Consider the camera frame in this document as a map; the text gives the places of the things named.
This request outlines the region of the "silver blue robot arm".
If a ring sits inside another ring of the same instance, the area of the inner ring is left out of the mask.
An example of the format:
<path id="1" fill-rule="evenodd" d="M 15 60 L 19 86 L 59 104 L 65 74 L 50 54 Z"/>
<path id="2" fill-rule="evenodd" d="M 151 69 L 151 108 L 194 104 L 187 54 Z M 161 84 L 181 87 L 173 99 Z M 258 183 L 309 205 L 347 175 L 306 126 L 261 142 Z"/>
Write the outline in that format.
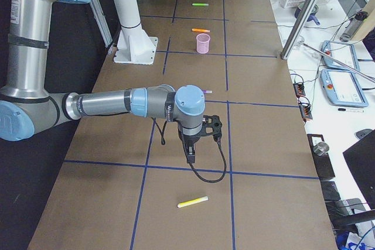
<path id="1" fill-rule="evenodd" d="M 1 88 L 1 138 L 19 141 L 67 121 L 130 113 L 178 123 L 188 163 L 195 162 L 195 143 L 205 132 L 204 93 L 195 85 L 177 90 L 130 88 L 94 94 L 45 90 L 50 20 L 54 2 L 86 4 L 91 0 L 12 0 L 8 35 L 7 82 Z"/>

